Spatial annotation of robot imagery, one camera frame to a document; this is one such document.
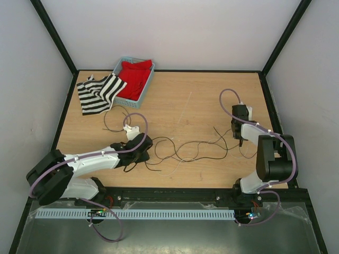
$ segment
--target blue plastic basket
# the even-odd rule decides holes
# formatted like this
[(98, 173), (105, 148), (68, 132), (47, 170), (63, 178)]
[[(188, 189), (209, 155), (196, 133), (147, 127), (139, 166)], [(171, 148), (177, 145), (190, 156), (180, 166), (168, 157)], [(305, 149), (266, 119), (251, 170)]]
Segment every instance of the blue plastic basket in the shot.
[[(145, 61), (145, 60), (141, 60), (141, 59), (137, 59), (137, 58), (132, 58), (132, 57), (122, 57), (117, 66), (115, 67), (115, 69), (113, 70), (114, 74), (115, 75), (119, 75), (120, 71), (122, 70), (122, 66), (121, 66), (121, 63), (123, 61), (127, 61), (127, 62), (131, 62), (132, 64), (135, 64), (136, 62), (142, 62), (142, 61)], [(154, 75), (154, 63), (152, 64), (152, 67), (150, 68), (150, 74), (149, 74), (149, 77), (147, 79), (147, 82), (144, 86), (144, 89), (142, 90), (140, 96), (139, 96), (139, 100), (137, 101), (132, 101), (130, 99), (125, 99), (125, 98), (121, 98), (121, 97), (115, 97), (114, 98), (114, 102), (118, 103), (118, 104), (121, 104), (121, 105), (124, 105), (124, 106), (128, 106), (128, 107), (134, 107), (134, 108), (140, 108), (141, 107), (141, 104), (142, 104), (142, 101), (144, 100), (145, 98), (145, 95), (147, 93), (147, 90), (148, 90), (148, 87), (149, 87), (149, 84), (151, 83), (152, 79), (153, 79), (153, 75)]]

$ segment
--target clothing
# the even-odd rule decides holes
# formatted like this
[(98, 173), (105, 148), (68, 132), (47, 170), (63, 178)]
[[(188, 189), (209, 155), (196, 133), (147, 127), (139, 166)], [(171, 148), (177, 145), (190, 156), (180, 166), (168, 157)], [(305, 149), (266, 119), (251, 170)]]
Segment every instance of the clothing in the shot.
[(147, 60), (138, 63), (123, 61), (121, 66), (122, 70), (119, 72), (119, 78), (127, 82), (127, 86), (117, 96), (137, 101), (150, 75), (152, 61)]
[(86, 82), (77, 84), (83, 115), (100, 114), (110, 110), (115, 96), (126, 84), (114, 73), (101, 80), (94, 80), (92, 75)]

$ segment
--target black wire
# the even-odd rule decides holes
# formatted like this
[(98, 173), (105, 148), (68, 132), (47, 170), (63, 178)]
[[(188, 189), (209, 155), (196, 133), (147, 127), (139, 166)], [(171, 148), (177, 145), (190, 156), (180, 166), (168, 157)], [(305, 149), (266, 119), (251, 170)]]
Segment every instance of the black wire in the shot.
[(127, 166), (125, 166), (124, 169), (123, 169), (123, 171), (124, 171), (125, 173), (128, 173), (128, 172), (132, 171), (132, 169), (134, 169), (134, 168), (136, 167), (136, 165), (137, 165), (137, 163), (135, 163), (135, 165), (134, 165), (132, 168), (128, 169), (128, 170), (126, 170)]
[(150, 171), (161, 171), (161, 170), (157, 170), (157, 169), (150, 169), (150, 168), (147, 166), (147, 164), (148, 164), (148, 163), (145, 162), (145, 166), (146, 166), (146, 168), (147, 168), (148, 170), (150, 170)]
[[(217, 131), (217, 129), (216, 129), (215, 127), (213, 127), (213, 128), (214, 128), (214, 130), (216, 131), (216, 133), (220, 136), (220, 138), (219, 138), (217, 141), (212, 142), (212, 143), (210, 143), (209, 141), (198, 141), (198, 140), (195, 140), (195, 141), (189, 141), (189, 142), (186, 142), (186, 143), (182, 144), (178, 149), (175, 149), (175, 143), (174, 143), (170, 138), (168, 138), (168, 137), (156, 137), (156, 138), (154, 138), (153, 140), (159, 139), (159, 138), (164, 138), (164, 139), (170, 140), (170, 142), (172, 143), (173, 148), (174, 148), (174, 154), (172, 154), (171, 156), (167, 156), (167, 157), (165, 157), (165, 158), (161, 158), (161, 157), (157, 154), (157, 152), (156, 152), (156, 147), (157, 147), (157, 145), (158, 145), (160, 142), (163, 142), (163, 141), (165, 141), (165, 140), (160, 140), (160, 141), (157, 142), (157, 143), (155, 144), (155, 146), (154, 146), (154, 147), (155, 147), (155, 149), (154, 149), (154, 154), (155, 154), (155, 156), (156, 156), (158, 159), (160, 159), (161, 161), (158, 162), (158, 163), (155, 163), (155, 164), (149, 164), (149, 163), (146, 163), (146, 164), (149, 164), (149, 165), (157, 165), (157, 164), (160, 164), (161, 162), (163, 162), (164, 160), (166, 160), (166, 159), (168, 159), (168, 158), (173, 158), (173, 159), (175, 159), (175, 160), (177, 160), (177, 161), (181, 161), (181, 162), (193, 162), (193, 161), (201, 160), (201, 159), (213, 159), (213, 160), (221, 160), (221, 159), (224, 159), (224, 158), (227, 156), (228, 150), (231, 150), (231, 149), (237, 147), (238, 144), (237, 144), (236, 146), (234, 146), (234, 147), (232, 147), (232, 148), (229, 149), (229, 148), (227, 147), (227, 142), (226, 142), (226, 140), (224, 139), (223, 136), (226, 135), (226, 133), (227, 133), (228, 131), (230, 131), (230, 129), (227, 130), (223, 135), (221, 135), (221, 134)], [(222, 146), (219, 145), (219, 144), (216, 144), (216, 142), (218, 142), (220, 139), (223, 139), (226, 148), (222, 147)], [(189, 144), (189, 143), (198, 143), (198, 146), (197, 146), (198, 152), (197, 152), (197, 155), (196, 155), (192, 160), (184, 160), (184, 159), (182, 159), (182, 158), (178, 155), (177, 152), (178, 152), (184, 145)], [(200, 157), (200, 158), (197, 159), (197, 156), (198, 156), (198, 154), (199, 154), (199, 145), (202, 144), (202, 143), (215, 144), (215, 145), (221, 147), (222, 149), (226, 150), (226, 154), (225, 154), (223, 157), (221, 157), (221, 158), (214, 158), (214, 157)]]
[[(125, 114), (124, 112), (122, 112), (122, 114), (123, 114), (125, 117), (126, 117), (127, 115), (129, 115), (128, 110), (127, 110), (126, 108), (124, 108), (123, 106), (115, 105), (115, 106), (112, 107), (112, 109), (115, 108), (115, 107), (121, 107), (121, 108), (123, 108), (123, 109), (126, 111), (126, 114)], [(112, 129), (110, 129), (110, 128), (107, 126), (107, 123), (106, 123), (106, 115), (107, 115), (108, 112), (109, 112), (109, 111), (106, 111), (106, 113), (104, 114), (104, 124), (105, 124), (105, 126), (106, 126), (106, 129), (103, 129), (103, 130), (111, 131), (111, 132), (114, 132), (114, 133), (123, 131), (123, 129), (122, 129), (122, 130), (112, 130)], [(127, 119), (127, 124), (128, 124), (128, 125), (131, 125), (131, 123), (132, 123), (132, 118), (131, 118), (131, 116), (129, 116), (128, 119)]]
[(254, 156), (256, 156), (256, 153), (257, 152), (255, 152), (251, 157), (246, 157), (243, 153), (242, 153), (242, 151), (240, 150), (240, 147), (239, 147), (239, 152), (242, 154), (242, 156), (244, 156), (244, 158), (246, 158), (246, 159), (252, 159)]

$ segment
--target white wall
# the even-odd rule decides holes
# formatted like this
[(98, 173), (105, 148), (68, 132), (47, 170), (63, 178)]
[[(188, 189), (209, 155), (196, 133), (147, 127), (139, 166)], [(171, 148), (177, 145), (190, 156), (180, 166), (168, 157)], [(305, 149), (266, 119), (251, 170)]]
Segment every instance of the white wall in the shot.
[(25, 176), (51, 147), (72, 75), (27, 0), (0, 3), (0, 56), (0, 253), (8, 253)]
[(268, 75), (329, 253), (339, 248), (338, 13), (338, 1), (313, 0)]
[(75, 65), (261, 70), (300, 0), (42, 0)]

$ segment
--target red cloth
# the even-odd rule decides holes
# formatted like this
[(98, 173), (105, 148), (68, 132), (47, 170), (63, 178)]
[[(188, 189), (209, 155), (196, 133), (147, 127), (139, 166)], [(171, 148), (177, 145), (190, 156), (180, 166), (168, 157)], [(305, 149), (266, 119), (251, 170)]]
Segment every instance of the red cloth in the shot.
[(152, 67), (152, 61), (130, 63), (123, 61), (121, 63), (122, 70), (119, 73), (119, 78), (127, 82), (127, 86), (117, 94), (118, 97), (137, 101), (146, 84)]

